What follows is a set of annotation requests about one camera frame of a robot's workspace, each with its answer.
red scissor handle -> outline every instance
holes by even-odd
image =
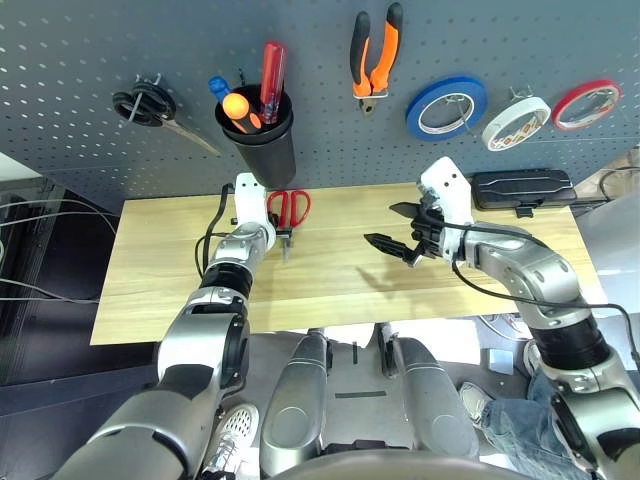
[[[307,208],[305,209],[304,213],[300,216],[300,218],[296,218],[296,215],[298,214],[298,208],[297,208],[298,196],[303,196],[307,200]],[[296,228],[302,222],[304,222],[305,218],[307,218],[307,215],[309,215],[309,210],[311,210],[311,197],[309,197],[309,194],[304,190],[294,190],[293,192],[291,192],[291,217],[289,218],[289,225],[291,225],[292,228]]]
[[[267,212],[272,212],[271,202],[278,197],[282,197],[282,206],[280,207],[280,215],[278,215],[278,228],[285,228],[287,226],[287,204],[289,203],[289,194],[287,192],[278,190],[269,195],[267,199]]]
[[[291,211],[289,212],[289,222],[287,222],[287,207],[289,206],[289,195],[291,195]],[[298,218],[298,197],[302,196],[307,200],[307,208],[304,213]],[[296,228],[300,226],[302,222],[309,215],[309,210],[311,210],[311,197],[304,190],[294,190],[289,193],[284,190],[278,190],[277,192],[273,192],[269,195],[267,199],[267,211],[272,212],[271,203],[275,198],[282,197],[282,206],[280,207],[280,215],[278,216],[278,228],[286,228],[287,223],[291,228]]]

black pouch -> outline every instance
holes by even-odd
[[[479,210],[514,208],[518,218],[533,217],[537,207],[573,203],[576,192],[562,170],[512,170],[476,173],[471,192]]]

red tape roll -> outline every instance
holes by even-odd
[[[592,111],[577,119],[561,120],[564,112],[573,103],[587,97],[589,95],[603,95],[606,99]],[[613,80],[595,80],[585,83],[571,90],[553,109],[551,112],[551,120],[555,127],[559,130],[578,130],[590,126],[602,117],[608,115],[620,100],[622,89]]]

wooden board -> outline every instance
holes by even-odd
[[[512,302],[463,285],[442,259],[414,269],[363,238],[384,233],[410,239],[409,220],[388,209],[417,201],[415,184],[309,190],[313,206],[296,230],[289,263],[280,241],[260,265],[250,297],[252,332],[361,322],[458,317],[515,311]],[[198,287],[194,245],[215,214],[217,196],[132,200],[125,204],[91,343],[161,340]],[[230,231],[230,197],[216,231]],[[586,298],[604,300],[595,270],[568,208],[540,209],[533,219],[513,211],[475,212],[477,221],[518,225],[563,255],[577,271]],[[463,272],[485,288],[505,292],[475,270]]]

black tool holder cup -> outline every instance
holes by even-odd
[[[233,90],[244,95],[256,110],[260,105],[260,85],[246,85]],[[284,188],[296,175],[291,126],[293,108],[289,96],[282,92],[278,108],[278,121],[263,125],[259,133],[241,133],[222,110],[216,106],[216,120],[224,134],[235,143],[256,180],[266,188]]]

